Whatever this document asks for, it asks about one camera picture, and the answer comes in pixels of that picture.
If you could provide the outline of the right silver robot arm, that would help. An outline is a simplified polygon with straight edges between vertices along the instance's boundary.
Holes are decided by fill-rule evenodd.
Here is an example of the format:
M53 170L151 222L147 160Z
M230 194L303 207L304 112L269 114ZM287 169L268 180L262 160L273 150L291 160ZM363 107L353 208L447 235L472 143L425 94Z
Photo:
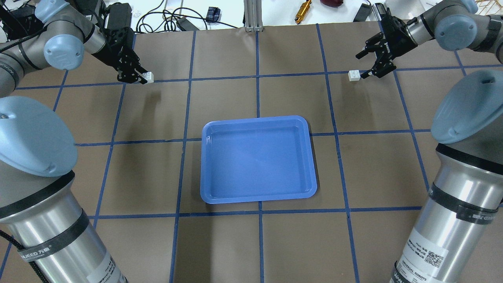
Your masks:
M447 51L468 48L502 61L502 15L479 15L474 0L444 0L408 22L374 5L382 31L356 55L375 53L361 75L394 71L393 60L431 40ZM447 93L431 134L440 169L428 191L391 283L456 283L502 203L502 71L479 70Z

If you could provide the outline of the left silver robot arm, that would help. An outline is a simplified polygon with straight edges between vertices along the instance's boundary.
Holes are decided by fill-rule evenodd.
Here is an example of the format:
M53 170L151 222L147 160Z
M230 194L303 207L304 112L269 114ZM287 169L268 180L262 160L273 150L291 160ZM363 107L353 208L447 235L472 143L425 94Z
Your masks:
M152 83L132 49L129 24L108 30L66 0L42 0L34 15L42 29L1 44L1 237L16 247L44 283L127 283L77 202L71 186L75 140L45 104L13 96L30 72L74 70L88 52L118 72L123 83Z

